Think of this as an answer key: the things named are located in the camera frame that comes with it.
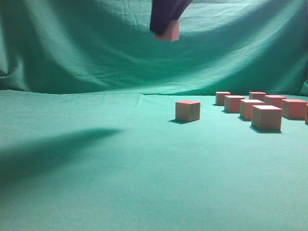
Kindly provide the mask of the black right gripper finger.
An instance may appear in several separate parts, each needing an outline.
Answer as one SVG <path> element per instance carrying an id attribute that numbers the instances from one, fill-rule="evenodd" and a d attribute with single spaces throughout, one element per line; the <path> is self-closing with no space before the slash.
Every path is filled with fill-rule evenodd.
<path id="1" fill-rule="evenodd" d="M 162 35 L 169 23 L 179 20 L 192 0 L 152 0 L 150 31 Z"/>

